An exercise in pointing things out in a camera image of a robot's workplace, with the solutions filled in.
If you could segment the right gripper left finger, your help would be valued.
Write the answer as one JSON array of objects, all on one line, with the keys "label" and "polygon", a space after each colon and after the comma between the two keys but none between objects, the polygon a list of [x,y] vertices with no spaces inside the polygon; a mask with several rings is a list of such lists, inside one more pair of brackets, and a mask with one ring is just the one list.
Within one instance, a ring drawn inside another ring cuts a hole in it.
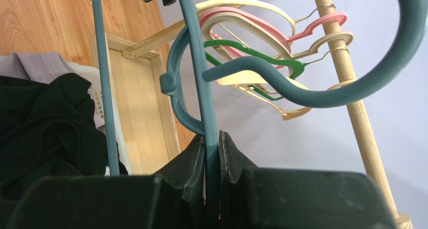
[{"label": "right gripper left finger", "polygon": [[47,177],[18,203],[7,228],[202,228],[204,140],[153,175]]}]

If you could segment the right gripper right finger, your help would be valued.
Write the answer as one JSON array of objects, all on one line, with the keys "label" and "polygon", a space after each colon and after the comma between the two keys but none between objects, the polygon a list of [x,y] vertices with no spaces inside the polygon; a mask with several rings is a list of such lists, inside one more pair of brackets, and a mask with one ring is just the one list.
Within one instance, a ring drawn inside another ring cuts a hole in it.
[{"label": "right gripper right finger", "polygon": [[396,228],[365,174],[260,168],[219,134],[221,228]]}]

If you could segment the green hanger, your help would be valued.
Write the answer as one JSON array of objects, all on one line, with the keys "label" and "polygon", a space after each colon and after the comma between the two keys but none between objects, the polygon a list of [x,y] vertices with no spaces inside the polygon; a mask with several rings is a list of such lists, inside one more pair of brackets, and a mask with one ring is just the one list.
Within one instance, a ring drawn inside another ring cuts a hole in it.
[{"label": "green hanger", "polygon": [[[297,60],[277,60],[254,49],[243,47],[241,43],[232,40],[210,40],[204,42],[204,46],[228,46],[249,54],[249,56],[240,57],[204,71],[202,73],[204,81],[219,81],[242,71],[253,71],[257,74],[256,78],[245,78],[242,84],[258,83],[257,79],[262,77],[264,82],[270,84],[285,99],[302,106],[322,107],[320,103],[309,101],[315,95],[314,91],[300,88],[294,84],[295,78],[304,72],[308,63]],[[273,64],[291,67],[293,75],[290,78],[282,76],[272,66]]]}]

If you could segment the mauve pink tank top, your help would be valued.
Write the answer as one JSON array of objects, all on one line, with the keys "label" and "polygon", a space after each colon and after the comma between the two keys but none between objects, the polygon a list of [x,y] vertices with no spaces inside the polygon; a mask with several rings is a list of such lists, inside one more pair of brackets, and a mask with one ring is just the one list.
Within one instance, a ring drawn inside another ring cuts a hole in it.
[{"label": "mauve pink tank top", "polygon": [[103,95],[100,77],[89,80],[58,52],[17,53],[1,61],[1,138],[7,135],[102,137],[105,122],[95,113]]}]

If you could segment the beige wooden hanger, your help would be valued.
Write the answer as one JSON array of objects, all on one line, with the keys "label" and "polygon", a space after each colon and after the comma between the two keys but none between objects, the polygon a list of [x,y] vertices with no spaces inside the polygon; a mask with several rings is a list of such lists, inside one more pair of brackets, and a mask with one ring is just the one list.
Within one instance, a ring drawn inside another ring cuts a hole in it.
[{"label": "beige wooden hanger", "polygon": [[284,121],[303,116],[311,110],[310,107],[302,107],[296,110],[286,110],[284,108],[277,107],[272,102],[280,100],[281,98],[273,98],[271,94],[274,92],[268,91],[263,86],[267,81],[253,71],[241,71],[224,78],[220,78],[216,80],[216,83],[222,86],[231,85],[233,88],[270,105],[281,114]]}]

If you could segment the wooden clothes rack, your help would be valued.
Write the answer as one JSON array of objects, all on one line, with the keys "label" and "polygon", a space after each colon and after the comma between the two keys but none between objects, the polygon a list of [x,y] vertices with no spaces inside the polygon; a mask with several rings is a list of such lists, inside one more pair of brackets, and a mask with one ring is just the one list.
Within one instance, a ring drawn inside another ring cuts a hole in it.
[{"label": "wooden clothes rack", "polygon": [[[135,59],[121,51],[131,41],[105,35],[104,69],[110,76],[119,160],[131,175],[151,174],[185,149],[185,132],[173,114],[170,100],[161,94],[159,77],[166,70],[162,55],[150,51]],[[399,228],[412,228],[410,218],[396,211],[383,164],[362,101],[348,106],[364,167],[380,186]]]}]

